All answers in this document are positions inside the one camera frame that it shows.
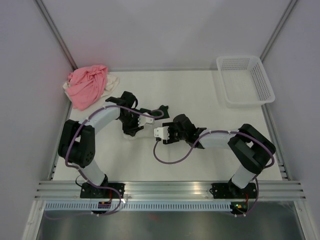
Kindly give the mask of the pink t-shirt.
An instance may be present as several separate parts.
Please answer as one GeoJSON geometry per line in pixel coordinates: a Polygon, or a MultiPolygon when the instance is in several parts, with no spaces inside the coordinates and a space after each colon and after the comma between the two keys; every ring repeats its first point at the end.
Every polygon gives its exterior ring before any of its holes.
{"type": "Polygon", "coordinates": [[[83,111],[99,100],[107,85],[108,67],[92,65],[68,74],[66,93],[74,109],[83,111]]]}

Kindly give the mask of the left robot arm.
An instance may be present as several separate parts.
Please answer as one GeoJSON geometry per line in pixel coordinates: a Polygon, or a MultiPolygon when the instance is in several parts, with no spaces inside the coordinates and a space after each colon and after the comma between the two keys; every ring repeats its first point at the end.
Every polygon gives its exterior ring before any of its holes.
{"type": "Polygon", "coordinates": [[[122,131],[129,137],[144,129],[143,119],[154,118],[151,111],[137,108],[138,100],[133,93],[124,91],[121,97],[109,97],[96,111],[82,122],[72,119],[64,123],[58,146],[58,155],[68,168],[76,169],[92,186],[98,198],[109,193],[108,177],[95,161],[96,134],[115,120],[122,124],[122,131]]]}

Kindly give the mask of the white and green t-shirt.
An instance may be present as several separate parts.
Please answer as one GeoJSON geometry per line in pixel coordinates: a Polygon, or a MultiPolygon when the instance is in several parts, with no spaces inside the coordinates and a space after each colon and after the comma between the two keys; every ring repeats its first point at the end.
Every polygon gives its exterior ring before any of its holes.
{"type": "Polygon", "coordinates": [[[129,109],[129,111],[145,116],[145,117],[151,117],[154,118],[154,124],[146,124],[143,126],[143,129],[138,131],[135,136],[129,136],[123,133],[123,136],[127,140],[134,140],[139,138],[152,138],[154,136],[154,128],[157,128],[160,126],[160,124],[165,119],[169,119],[169,107],[167,105],[161,105],[159,109],[156,110],[149,110],[145,108],[137,109],[138,111],[134,111],[129,109]]]}

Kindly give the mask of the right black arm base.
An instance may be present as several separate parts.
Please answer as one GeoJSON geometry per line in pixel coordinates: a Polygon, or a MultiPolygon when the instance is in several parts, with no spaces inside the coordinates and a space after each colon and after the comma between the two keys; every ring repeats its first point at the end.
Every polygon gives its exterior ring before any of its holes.
{"type": "Polygon", "coordinates": [[[245,188],[239,188],[232,182],[228,183],[212,183],[209,192],[214,199],[255,199],[258,195],[255,183],[249,183],[245,188]]]}

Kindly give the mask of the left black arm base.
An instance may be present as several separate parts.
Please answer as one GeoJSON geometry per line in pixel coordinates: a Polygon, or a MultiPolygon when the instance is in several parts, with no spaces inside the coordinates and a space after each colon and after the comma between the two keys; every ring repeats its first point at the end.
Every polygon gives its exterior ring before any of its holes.
{"type": "Polygon", "coordinates": [[[108,187],[108,189],[102,189],[93,187],[89,183],[83,183],[79,197],[81,199],[119,199],[119,195],[112,190],[115,189],[119,192],[121,198],[123,198],[125,193],[124,183],[110,182],[108,187]]]}

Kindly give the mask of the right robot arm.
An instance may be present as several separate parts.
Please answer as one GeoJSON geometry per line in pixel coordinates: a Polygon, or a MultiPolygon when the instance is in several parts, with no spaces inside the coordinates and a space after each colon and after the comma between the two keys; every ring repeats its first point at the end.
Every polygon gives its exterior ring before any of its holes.
{"type": "Polygon", "coordinates": [[[240,162],[228,185],[229,194],[235,198],[241,197],[247,185],[275,163],[275,145],[248,123],[236,130],[211,130],[196,127],[185,114],[180,114],[172,122],[155,128],[153,134],[156,141],[162,141],[164,145],[184,141],[190,146],[186,156],[173,162],[165,162],[154,154],[158,162],[166,165],[184,161],[194,149],[231,150],[240,162]]]}

